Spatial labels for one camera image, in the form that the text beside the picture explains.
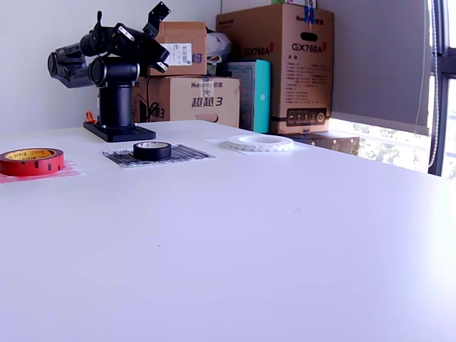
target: teal box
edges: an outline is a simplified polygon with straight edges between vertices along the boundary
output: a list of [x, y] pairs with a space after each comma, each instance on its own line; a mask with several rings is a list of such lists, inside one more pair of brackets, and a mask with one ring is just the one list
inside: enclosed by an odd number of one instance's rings
[[271, 103], [270, 62], [255, 60], [221, 63], [217, 65], [217, 75], [239, 79], [241, 93], [239, 128], [268, 133]]

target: window frame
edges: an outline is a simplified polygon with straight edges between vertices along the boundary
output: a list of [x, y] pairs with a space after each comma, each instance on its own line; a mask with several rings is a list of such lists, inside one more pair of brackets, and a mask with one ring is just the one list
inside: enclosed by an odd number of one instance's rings
[[[437, 34], [437, 45], [433, 53], [437, 53], [437, 70], [433, 70], [438, 75], [438, 98], [439, 111], [434, 110], [434, 123], [439, 119], [437, 152], [435, 161], [429, 173], [442, 176], [443, 160], [445, 158], [445, 141], [447, 130], [447, 104], [448, 104], [448, 82], [451, 78], [456, 78], [456, 48], [450, 47], [450, 26], [448, 16], [447, 0], [434, 1], [436, 10], [435, 24]], [[432, 140], [430, 146], [430, 159], [435, 146], [435, 129], [432, 129]]]

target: cardboard box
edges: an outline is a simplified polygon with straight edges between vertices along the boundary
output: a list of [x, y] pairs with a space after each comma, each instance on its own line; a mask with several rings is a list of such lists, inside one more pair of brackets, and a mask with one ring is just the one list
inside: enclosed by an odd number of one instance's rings
[[294, 4], [310, 6], [316, 9], [316, 0], [271, 0], [271, 4]]
[[333, 87], [334, 16], [277, 4], [217, 16], [217, 31], [232, 40], [234, 58], [271, 62], [272, 133], [328, 130]]
[[358, 155], [360, 137], [340, 132], [285, 135], [298, 143], [326, 148], [328, 150]]
[[165, 73], [149, 68], [149, 76], [206, 75], [206, 23], [163, 21], [156, 40], [170, 52]]
[[237, 128], [239, 80], [177, 76], [140, 78], [133, 88], [132, 112], [136, 123], [196, 119]]

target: red object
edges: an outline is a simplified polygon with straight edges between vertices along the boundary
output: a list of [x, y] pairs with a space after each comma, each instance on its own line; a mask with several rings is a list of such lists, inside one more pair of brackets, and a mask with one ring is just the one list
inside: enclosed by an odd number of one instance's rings
[[95, 120], [92, 112], [90, 112], [89, 110], [87, 112], [85, 112], [85, 118], [86, 118], [85, 121], [87, 123], [97, 123], [97, 120]]
[[49, 175], [65, 167], [63, 151], [29, 148], [0, 155], [0, 173], [14, 177]]

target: masking tape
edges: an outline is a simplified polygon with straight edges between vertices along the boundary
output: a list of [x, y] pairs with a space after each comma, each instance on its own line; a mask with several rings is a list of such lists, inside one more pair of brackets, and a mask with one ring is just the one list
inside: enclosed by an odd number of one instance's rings
[[0, 173], [7, 176], [49, 175], [64, 166], [63, 151], [53, 148], [28, 148], [0, 155]]
[[237, 135], [228, 138], [228, 147], [234, 150], [252, 152], [281, 152], [294, 149], [294, 141], [275, 135]]

